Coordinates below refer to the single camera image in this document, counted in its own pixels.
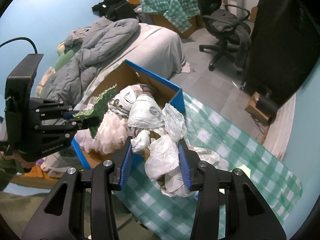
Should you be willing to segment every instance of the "office chair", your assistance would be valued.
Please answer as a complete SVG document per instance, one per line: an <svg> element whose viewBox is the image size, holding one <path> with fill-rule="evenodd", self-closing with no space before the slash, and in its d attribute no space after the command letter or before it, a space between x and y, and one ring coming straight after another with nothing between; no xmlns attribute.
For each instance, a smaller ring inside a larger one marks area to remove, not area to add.
<svg viewBox="0 0 320 240"><path fill-rule="evenodd" d="M249 25L243 22L244 20L248 19L248 17L250 16L250 11L240 6L231 5L231 4L226 4L225 10L220 9L222 0L198 0L198 4L199 4L201 15L203 16L203 21L205 23L206 29L212 36L215 36L219 40L216 45L200 45L199 46L200 52L204 52L204 49L209 49L217 52L216 55L214 55L211 62L209 63L209 70L213 71L215 63L222 56L225 56L228 59L230 59L232 62L234 62L235 57L231 53L237 52L238 49L228 48L228 43L232 45L239 45L240 39L235 34L235 30L238 25L241 25L242 27L244 27L244 29L250 34L251 29ZM228 7L239 8L241 10L244 10L247 14L241 19L238 19L238 21L236 21L237 23L233 25L233 29L231 31L220 32L213 26L213 22L215 22L216 19L219 18L219 16L222 16L221 18L222 21L224 20L223 17L226 14L229 14L230 16L232 16L233 19L235 18L237 19L235 15L231 14L228 11Z"/></svg>

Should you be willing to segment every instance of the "green leaf-shaped object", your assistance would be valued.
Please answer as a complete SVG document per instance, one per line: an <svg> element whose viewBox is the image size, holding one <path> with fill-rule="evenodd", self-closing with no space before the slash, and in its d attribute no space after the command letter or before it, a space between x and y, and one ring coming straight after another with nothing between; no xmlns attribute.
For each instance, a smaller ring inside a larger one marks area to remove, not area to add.
<svg viewBox="0 0 320 240"><path fill-rule="evenodd" d="M93 106L91 109L80 110L77 114L74 114L73 117L78 118L80 120L84 120L90 117L97 116L99 117L100 124L101 124L104 114L109 109L108 102L116 96L116 87L117 87L117 84L105 90L104 92L102 92L93 103ZM98 126L89 128L92 138L95 138L100 124Z"/></svg>

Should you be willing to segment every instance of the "blue wall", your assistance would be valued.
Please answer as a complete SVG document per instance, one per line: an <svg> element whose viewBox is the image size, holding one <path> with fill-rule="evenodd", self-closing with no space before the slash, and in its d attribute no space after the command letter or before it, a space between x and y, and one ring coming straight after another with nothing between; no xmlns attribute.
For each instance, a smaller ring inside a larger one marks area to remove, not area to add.
<svg viewBox="0 0 320 240"><path fill-rule="evenodd" d="M320 194L320 60L297 92L283 163L303 185L302 198L284 224L289 239L305 221Z"/></svg>
<svg viewBox="0 0 320 240"><path fill-rule="evenodd" d="M25 36L34 41L44 57L39 65L36 84L58 59L57 45L72 29L90 25L98 16L91 7L103 0L14 0L0 18L0 43ZM27 41L15 41L0 48L0 115L3 116L4 88L7 75L28 54Z"/></svg>

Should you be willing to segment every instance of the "green and white checkered cloth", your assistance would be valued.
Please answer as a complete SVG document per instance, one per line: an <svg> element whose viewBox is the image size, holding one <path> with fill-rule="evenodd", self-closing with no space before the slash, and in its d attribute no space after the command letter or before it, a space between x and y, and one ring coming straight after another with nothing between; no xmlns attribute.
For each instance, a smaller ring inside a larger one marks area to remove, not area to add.
<svg viewBox="0 0 320 240"><path fill-rule="evenodd" d="M180 32L191 27L189 19L200 14L197 0L140 0L143 13L163 15Z"/></svg>
<svg viewBox="0 0 320 240"><path fill-rule="evenodd" d="M116 64L103 73L85 92L84 101L104 80ZM232 125L208 106L183 93L188 140L220 155L219 165L228 171L245 165L251 170L250 179L283 223L302 195L300 180L247 133ZM194 196L167 197L157 182L151 182L144 162L132 168L127 185L116 196L146 227L162 240L187 240L190 237L196 211ZM219 238L225 232L225 206L220 207Z"/></svg>

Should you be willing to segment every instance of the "silver bolt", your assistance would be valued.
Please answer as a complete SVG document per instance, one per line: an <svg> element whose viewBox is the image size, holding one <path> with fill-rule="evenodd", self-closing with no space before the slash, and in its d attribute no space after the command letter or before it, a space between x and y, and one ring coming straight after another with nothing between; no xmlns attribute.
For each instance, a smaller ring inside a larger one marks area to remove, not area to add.
<svg viewBox="0 0 320 240"><path fill-rule="evenodd" d="M103 165L108 167L108 166L111 166L112 165L112 160L106 160L103 162Z"/></svg>
<svg viewBox="0 0 320 240"><path fill-rule="evenodd" d="M199 161L199 162L198 162L198 165L199 165L200 167L206 167L206 166L208 166L208 163L205 162L205 161Z"/></svg>
<svg viewBox="0 0 320 240"><path fill-rule="evenodd" d="M235 169L234 172L236 175L239 175L239 176L243 174L243 171L241 169Z"/></svg>
<svg viewBox="0 0 320 240"><path fill-rule="evenodd" d="M75 172L76 172L76 168L74 168L74 167L72 167L72 168L69 168L68 170L67 170L67 172L69 173L69 174L74 174Z"/></svg>

